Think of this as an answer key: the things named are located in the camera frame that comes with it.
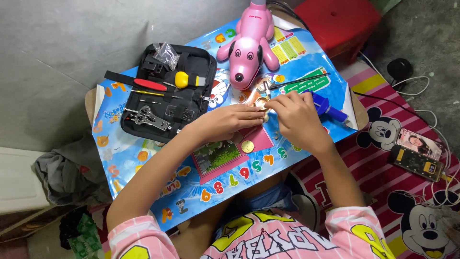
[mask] black zippered case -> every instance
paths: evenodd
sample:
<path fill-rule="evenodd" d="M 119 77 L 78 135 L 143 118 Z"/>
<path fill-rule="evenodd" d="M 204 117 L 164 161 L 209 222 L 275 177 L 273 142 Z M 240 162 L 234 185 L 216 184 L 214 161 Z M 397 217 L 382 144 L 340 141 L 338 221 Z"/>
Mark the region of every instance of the black zippered case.
<path fill-rule="evenodd" d="M 125 108 L 139 111 L 142 107 L 147 105 L 155 116 L 170 123 L 170 129 L 166 130 L 148 124 L 136 124 L 133 120 L 133 112 L 124 111 L 121 116 L 121 128 L 131 135 L 161 143 L 168 143 L 177 134 L 178 130 L 181 130 L 185 125 L 193 122 L 207 111 L 208 101 L 204 100 L 203 97 L 209 97 L 211 95 L 217 69 L 216 59 L 204 49 L 181 45 L 171 46 L 176 53 L 180 55 L 178 64 L 173 71 L 171 71 L 167 65 L 153 58 L 155 49 L 153 45 L 150 45 L 141 56 L 136 78 L 160 84 L 162 82 L 167 82 L 174 85 L 176 73 L 178 71 L 183 71 L 189 76 L 204 77 L 205 85 L 198 87 L 189 85 L 183 89 L 174 91 L 176 87 L 163 84 L 167 88 L 166 92 L 163 92 L 155 91 L 137 85 L 136 83 L 128 83 L 132 85 L 133 90 L 155 92 L 164 94 L 164 96 L 131 92 Z M 107 71 L 105 77 L 117 82 L 119 82 L 118 80 L 123 81 L 123 75 L 115 74 L 110 71 Z M 183 99 L 173 98 L 172 96 L 182 97 Z"/>

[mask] concrete floor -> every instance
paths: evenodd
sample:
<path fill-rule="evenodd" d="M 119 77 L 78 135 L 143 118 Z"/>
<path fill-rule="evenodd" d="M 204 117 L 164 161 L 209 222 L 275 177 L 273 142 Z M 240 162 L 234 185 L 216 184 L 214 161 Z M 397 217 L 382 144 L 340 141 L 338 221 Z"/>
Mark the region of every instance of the concrete floor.
<path fill-rule="evenodd" d="M 405 58 L 413 76 L 429 76 L 428 89 L 408 103 L 416 110 L 431 110 L 454 154 L 460 155 L 460 0 L 403 0 L 382 20 L 369 41 L 368 57 L 387 81 L 387 64 Z M 426 79 L 414 80 L 403 92 L 417 93 Z M 430 124 L 430 113 L 420 113 Z"/>

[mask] pink shirt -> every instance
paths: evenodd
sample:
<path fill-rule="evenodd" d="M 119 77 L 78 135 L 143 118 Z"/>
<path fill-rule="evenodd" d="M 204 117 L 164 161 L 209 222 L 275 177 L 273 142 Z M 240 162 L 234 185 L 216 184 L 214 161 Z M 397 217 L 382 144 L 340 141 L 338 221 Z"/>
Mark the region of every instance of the pink shirt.
<path fill-rule="evenodd" d="M 333 209 L 325 225 L 329 240 L 283 211 L 252 212 L 226 224 L 201 259 L 394 259 L 370 207 Z M 116 259 L 179 258 L 151 216 L 120 224 L 109 243 Z"/>

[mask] gray cloth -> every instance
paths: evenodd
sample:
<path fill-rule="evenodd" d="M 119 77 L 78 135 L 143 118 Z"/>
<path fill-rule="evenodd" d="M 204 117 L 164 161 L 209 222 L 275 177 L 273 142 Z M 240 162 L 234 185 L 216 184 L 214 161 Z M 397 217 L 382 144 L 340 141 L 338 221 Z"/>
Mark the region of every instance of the gray cloth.
<path fill-rule="evenodd" d="M 91 132 L 40 156 L 34 163 L 48 200 L 57 205 L 110 203 L 109 186 Z"/>

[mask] phone screen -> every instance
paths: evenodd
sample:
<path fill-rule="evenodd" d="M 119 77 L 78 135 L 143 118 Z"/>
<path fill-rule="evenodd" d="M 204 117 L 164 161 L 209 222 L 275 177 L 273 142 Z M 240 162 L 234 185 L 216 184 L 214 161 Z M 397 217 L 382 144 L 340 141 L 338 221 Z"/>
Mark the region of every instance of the phone screen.
<path fill-rule="evenodd" d="M 396 144 L 407 147 L 435 160 L 441 158 L 444 149 L 441 143 L 404 128 L 399 131 Z"/>

